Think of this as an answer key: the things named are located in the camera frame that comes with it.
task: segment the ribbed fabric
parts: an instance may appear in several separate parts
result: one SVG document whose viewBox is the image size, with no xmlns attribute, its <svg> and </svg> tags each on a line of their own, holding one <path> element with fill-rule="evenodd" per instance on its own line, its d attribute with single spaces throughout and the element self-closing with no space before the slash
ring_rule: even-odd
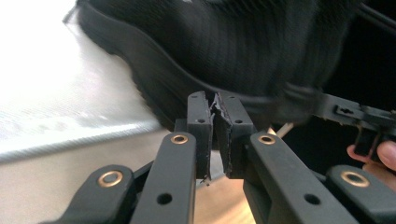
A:
<svg viewBox="0 0 396 224">
<path fill-rule="evenodd" d="M 287 81 L 319 87 L 327 80 L 361 0 L 91 2 L 141 28 L 202 81 L 272 96 Z"/>
</svg>

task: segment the finger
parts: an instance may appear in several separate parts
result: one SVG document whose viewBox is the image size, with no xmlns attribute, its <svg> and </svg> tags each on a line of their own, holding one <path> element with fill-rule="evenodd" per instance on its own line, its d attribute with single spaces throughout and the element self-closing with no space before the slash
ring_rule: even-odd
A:
<svg viewBox="0 0 396 224">
<path fill-rule="evenodd" d="M 363 157 L 361 155 L 358 155 L 355 153 L 355 145 L 349 146 L 346 148 L 346 152 L 349 155 L 350 158 L 356 161 L 362 161 L 364 163 L 369 162 L 370 158 L 368 157 Z"/>
<path fill-rule="evenodd" d="M 363 165 L 363 170 L 374 175 L 385 185 L 396 191 L 396 176 L 388 172 L 384 165 L 369 162 Z"/>
<path fill-rule="evenodd" d="M 396 143 L 387 141 L 376 150 L 379 159 L 389 168 L 396 171 Z"/>
</svg>

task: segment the human hand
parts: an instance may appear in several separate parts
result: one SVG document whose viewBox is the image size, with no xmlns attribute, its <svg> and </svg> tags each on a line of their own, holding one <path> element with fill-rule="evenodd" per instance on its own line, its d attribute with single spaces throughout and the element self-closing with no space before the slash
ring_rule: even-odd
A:
<svg viewBox="0 0 396 224">
<path fill-rule="evenodd" d="M 376 152 L 378 153 L 379 159 L 383 162 L 383 164 L 372 161 L 368 157 L 363 157 L 354 152 L 355 146 L 349 146 L 346 149 L 347 154 L 354 160 L 362 161 L 365 164 L 363 165 L 363 170 L 375 175 L 379 180 L 384 182 L 391 189 L 396 191 L 396 175 L 390 172 L 387 168 L 396 171 L 396 143 L 387 141 L 381 143 Z"/>
</svg>

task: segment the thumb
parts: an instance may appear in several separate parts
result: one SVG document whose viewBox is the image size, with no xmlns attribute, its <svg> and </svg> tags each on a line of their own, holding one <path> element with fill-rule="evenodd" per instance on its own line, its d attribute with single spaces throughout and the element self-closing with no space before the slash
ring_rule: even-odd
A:
<svg viewBox="0 0 396 224">
<path fill-rule="evenodd" d="M 396 171 L 396 143 L 387 141 L 381 143 L 377 149 L 379 159 L 389 169 Z"/>
</svg>

